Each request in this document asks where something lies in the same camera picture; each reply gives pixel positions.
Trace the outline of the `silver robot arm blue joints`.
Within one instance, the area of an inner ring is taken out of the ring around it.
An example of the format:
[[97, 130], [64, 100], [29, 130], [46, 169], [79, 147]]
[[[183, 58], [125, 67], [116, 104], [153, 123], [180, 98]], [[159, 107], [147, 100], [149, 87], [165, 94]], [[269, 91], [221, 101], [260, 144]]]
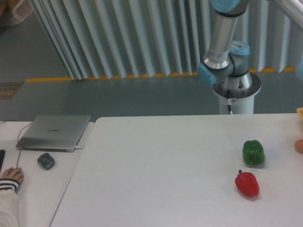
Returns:
[[301, 0], [213, 0], [215, 24], [208, 50], [197, 66], [200, 79], [212, 86], [249, 68], [301, 67]]

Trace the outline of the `person's hand on mouse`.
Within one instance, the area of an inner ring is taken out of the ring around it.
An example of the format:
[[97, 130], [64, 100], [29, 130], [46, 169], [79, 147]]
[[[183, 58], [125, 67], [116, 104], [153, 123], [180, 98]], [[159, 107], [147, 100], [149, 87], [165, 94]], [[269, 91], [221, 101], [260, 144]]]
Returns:
[[24, 174], [21, 167], [10, 167], [6, 169], [0, 176], [0, 181], [12, 181], [20, 184], [24, 180]]

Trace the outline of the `white sleeve striped cuff forearm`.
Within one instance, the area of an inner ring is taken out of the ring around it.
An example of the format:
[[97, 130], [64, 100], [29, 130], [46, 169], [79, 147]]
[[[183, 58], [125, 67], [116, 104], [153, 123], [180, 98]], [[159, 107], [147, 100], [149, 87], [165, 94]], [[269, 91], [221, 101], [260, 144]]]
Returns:
[[14, 180], [0, 180], [0, 226], [18, 227], [18, 183]]

